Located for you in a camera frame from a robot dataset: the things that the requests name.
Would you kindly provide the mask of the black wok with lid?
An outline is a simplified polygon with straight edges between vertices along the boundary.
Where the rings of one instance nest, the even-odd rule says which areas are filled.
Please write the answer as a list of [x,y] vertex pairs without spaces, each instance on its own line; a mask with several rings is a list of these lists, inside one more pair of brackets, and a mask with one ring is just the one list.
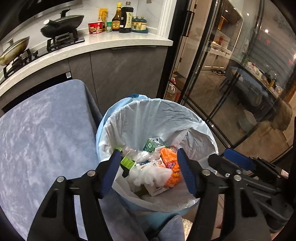
[[54,38],[76,30],[82,23],[84,15],[66,15],[70,9],[60,12],[60,18],[56,20],[45,20],[41,33],[46,38]]

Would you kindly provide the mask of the green milk carton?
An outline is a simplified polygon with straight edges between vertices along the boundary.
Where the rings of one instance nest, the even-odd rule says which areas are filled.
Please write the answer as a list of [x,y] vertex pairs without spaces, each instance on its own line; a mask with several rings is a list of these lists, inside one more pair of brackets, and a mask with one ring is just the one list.
[[143,150],[152,153],[159,152],[164,147],[165,145],[163,141],[159,137],[155,137],[147,139],[147,142],[145,143]]

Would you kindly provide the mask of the green cardboard box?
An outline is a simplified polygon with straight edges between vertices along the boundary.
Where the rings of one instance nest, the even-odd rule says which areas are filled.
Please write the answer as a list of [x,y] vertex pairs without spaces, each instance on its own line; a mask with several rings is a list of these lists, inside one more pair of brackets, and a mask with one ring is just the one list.
[[124,168],[130,170],[130,169],[135,165],[135,161],[133,161],[132,159],[130,159],[130,158],[128,158],[127,156],[125,156],[125,157],[121,160],[120,164],[121,164]]

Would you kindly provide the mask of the clear plastic bag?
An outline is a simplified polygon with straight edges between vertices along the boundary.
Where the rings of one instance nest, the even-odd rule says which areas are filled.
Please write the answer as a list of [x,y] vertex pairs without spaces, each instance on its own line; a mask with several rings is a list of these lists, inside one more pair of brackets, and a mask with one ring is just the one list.
[[123,153],[124,157],[127,157],[136,163],[142,163],[145,161],[153,161],[153,160],[159,159],[161,157],[159,152],[149,153],[147,151],[135,150],[135,149],[131,149],[129,147],[124,148],[122,150],[122,153]]

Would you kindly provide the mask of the blue-grey velvet table cloth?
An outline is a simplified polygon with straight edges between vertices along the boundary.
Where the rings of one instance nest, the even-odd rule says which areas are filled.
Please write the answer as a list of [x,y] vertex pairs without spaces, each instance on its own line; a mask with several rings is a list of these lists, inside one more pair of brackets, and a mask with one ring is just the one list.
[[22,238],[58,176],[80,177],[98,165],[101,119],[80,80],[41,91],[1,117],[1,208]]

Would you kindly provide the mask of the small green spice jar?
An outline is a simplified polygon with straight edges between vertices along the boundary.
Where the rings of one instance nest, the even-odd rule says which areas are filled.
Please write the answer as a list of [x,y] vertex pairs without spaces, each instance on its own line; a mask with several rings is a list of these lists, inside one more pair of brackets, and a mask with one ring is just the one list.
[[106,32],[112,32],[112,22],[107,22],[107,24],[106,24]]

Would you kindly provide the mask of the oatmeal snack packet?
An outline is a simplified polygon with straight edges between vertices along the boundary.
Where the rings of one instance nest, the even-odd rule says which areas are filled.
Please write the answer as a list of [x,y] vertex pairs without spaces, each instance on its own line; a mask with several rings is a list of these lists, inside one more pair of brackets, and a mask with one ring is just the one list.
[[145,184],[144,187],[148,191],[148,193],[151,197],[155,197],[157,195],[160,195],[163,192],[170,189],[169,187],[155,187],[155,186],[150,186],[147,184]]

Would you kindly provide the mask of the orange plastic bag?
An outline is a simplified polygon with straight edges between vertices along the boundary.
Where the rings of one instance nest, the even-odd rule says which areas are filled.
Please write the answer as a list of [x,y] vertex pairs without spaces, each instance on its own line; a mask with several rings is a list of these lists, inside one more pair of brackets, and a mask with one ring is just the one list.
[[167,169],[171,169],[170,178],[165,184],[165,187],[173,188],[181,179],[181,170],[177,160],[177,153],[170,148],[163,147],[160,149],[161,158]]

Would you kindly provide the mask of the yellow seasoning packet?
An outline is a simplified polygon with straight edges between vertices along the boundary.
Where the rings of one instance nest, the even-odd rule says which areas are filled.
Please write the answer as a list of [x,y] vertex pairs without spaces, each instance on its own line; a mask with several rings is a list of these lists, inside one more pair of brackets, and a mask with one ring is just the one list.
[[106,22],[107,15],[108,15],[108,8],[100,8],[98,13],[98,20]]

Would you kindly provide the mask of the dark soy sauce bottle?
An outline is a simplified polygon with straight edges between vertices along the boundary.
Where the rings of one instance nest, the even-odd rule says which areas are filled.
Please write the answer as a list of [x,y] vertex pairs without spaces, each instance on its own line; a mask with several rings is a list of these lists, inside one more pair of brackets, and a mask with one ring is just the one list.
[[121,17],[120,17],[120,33],[130,33],[132,29],[132,17],[133,17],[133,7],[131,2],[127,1],[125,6],[121,8]]

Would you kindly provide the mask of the black gas stove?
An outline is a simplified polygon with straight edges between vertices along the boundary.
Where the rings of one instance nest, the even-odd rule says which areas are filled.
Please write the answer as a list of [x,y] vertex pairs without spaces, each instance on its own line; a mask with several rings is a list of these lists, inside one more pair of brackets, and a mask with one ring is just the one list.
[[20,56],[15,57],[1,71],[1,84],[17,71],[28,65],[29,63],[41,58],[49,53],[84,42],[84,37],[79,37],[77,30],[66,33],[47,40],[46,46],[41,49],[34,50],[27,48]]

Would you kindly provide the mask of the white paper towel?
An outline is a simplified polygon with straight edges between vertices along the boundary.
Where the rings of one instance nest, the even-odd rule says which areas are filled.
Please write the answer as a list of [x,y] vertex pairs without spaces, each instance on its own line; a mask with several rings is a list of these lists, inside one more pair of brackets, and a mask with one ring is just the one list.
[[135,186],[149,185],[164,187],[172,175],[172,170],[154,164],[147,164],[143,168],[135,166],[131,168],[127,181]]

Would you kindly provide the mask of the brown sauce bottle yellow cap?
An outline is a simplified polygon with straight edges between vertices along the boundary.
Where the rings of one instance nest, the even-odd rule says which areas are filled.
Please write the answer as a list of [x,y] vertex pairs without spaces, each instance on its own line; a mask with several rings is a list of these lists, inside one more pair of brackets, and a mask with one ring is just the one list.
[[117,3],[116,13],[111,22],[112,31],[119,31],[120,29],[120,18],[121,18],[121,2]]

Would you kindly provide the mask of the black framed glass door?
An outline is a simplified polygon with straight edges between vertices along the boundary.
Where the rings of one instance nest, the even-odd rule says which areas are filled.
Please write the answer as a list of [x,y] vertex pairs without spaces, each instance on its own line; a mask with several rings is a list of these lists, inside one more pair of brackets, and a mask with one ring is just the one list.
[[157,96],[227,148],[270,162],[293,147],[295,1],[177,1]]

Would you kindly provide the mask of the beige fluffy cloth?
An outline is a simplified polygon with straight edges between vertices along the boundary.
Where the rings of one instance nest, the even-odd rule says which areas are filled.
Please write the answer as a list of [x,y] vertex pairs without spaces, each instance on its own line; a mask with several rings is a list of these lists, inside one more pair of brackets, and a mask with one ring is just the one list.
[[187,240],[189,233],[191,231],[193,223],[189,221],[188,219],[182,218],[183,221],[183,228],[184,228],[184,236],[185,240]]

